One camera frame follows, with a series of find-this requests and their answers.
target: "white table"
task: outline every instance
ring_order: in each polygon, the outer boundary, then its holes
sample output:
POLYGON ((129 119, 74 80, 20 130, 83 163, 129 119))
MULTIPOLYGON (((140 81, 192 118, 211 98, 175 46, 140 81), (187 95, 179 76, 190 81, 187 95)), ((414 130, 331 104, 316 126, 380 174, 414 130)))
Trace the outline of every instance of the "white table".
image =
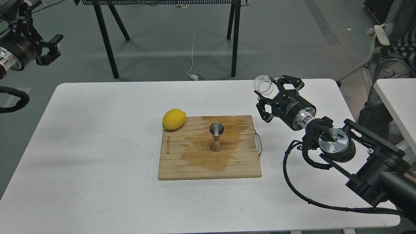
POLYGON ((374 84, 377 94, 380 96, 386 108, 399 127, 406 145, 411 150, 406 150, 405 146, 400 147, 406 152, 405 159, 413 163, 416 161, 416 121, 414 113, 416 110, 415 90, 416 79, 379 79, 374 84))
MULTIPOLYGON (((394 215, 322 209, 285 183, 283 154, 294 132, 276 118, 263 122, 251 80, 68 83, 59 85, 0 201, 0 233, 196 233, 388 227, 394 215), (158 181, 166 111, 187 116, 252 115, 262 138, 261 178, 158 181)), ((300 94, 342 127, 352 119, 332 80, 304 80, 300 94)), ((312 157, 318 158, 319 152, 312 157)), ((342 166, 355 173, 366 149, 342 166)), ((296 188, 319 202, 369 205, 334 169, 289 157, 296 188)), ((394 208, 390 202, 382 207, 394 208)))

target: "wooden cutting board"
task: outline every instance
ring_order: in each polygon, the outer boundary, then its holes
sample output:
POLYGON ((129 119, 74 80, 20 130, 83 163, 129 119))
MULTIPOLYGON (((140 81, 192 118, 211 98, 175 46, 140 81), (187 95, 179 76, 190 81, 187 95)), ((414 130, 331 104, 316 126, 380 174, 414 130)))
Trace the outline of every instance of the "wooden cutting board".
POLYGON ((186 117, 176 130, 163 130, 159 180, 261 177, 251 115, 186 117), (209 148, 209 125, 220 122, 222 150, 209 148))

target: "gray floor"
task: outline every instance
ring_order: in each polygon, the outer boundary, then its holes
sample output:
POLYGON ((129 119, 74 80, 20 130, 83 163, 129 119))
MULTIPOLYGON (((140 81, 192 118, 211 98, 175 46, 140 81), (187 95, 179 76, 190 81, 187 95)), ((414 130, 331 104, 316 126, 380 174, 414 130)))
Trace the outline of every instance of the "gray floor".
MULTIPOLYGON (((225 39, 228 6, 191 5, 186 9, 172 5, 118 6, 130 42, 124 40, 109 9, 103 7, 119 68, 118 80, 112 77, 92 6, 75 6, 73 1, 65 0, 35 13, 34 25, 45 40, 57 33, 64 35, 62 56, 47 67, 32 62, 24 71, 10 71, 0 81, 3 86, 28 90, 31 98, 24 109, 0 115, 0 196, 57 85, 190 80, 186 72, 191 67, 194 27, 194 64, 190 74, 201 74, 207 80, 251 80, 262 74, 336 80, 367 55, 369 38, 365 32, 373 23, 363 11, 362 2, 250 0, 250 6, 243 7, 241 12, 235 78, 230 76, 232 41, 225 39)), ((356 72, 346 79, 341 92, 357 117, 366 99, 361 74, 356 72)), ((324 94, 324 87, 317 93, 324 94)), ((9 96, 0 94, 1 106, 8 101, 9 96)), ((356 233, 396 234, 409 229, 416 227, 405 220, 393 228, 356 229, 356 233)))

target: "black table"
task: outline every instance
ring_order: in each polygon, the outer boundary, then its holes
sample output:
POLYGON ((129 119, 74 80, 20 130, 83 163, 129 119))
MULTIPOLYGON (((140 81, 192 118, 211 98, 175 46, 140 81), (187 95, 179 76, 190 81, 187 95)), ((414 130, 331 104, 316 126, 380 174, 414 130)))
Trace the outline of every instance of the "black table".
POLYGON ((238 48, 238 31, 240 29, 240 10, 241 0, 82 0, 84 5, 93 5, 95 14, 97 15, 98 25, 100 27, 101 35, 103 37, 104 46, 107 51, 111 70, 114 79, 119 78, 116 61, 114 60, 113 50, 111 49, 110 40, 107 33, 107 28, 104 23, 103 14, 100 5, 108 5, 113 14, 121 32, 126 41, 130 40, 129 34, 120 19, 120 16, 114 5, 177 5, 177 4, 231 4, 230 18, 228 20, 227 40, 231 38, 231 30, 234 22, 234 37, 233 37, 233 58, 231 63, 231 77, 235 77, 235 70, 237 67, 237 48, 238 48))

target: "pants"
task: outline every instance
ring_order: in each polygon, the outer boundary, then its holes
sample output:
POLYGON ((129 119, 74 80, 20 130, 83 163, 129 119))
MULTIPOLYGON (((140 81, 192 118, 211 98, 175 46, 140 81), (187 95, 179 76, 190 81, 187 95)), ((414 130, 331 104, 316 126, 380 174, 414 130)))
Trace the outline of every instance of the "pants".
MULTIPOLYGON (((378 79, 413 78, 412 72, 403 63, 392 60, 377 65, 373 84, 378 79)), ((389 123, 393 120, 386 106, 372 86, 364 108, 360 111, 358 124, 387 139, 389 123)))

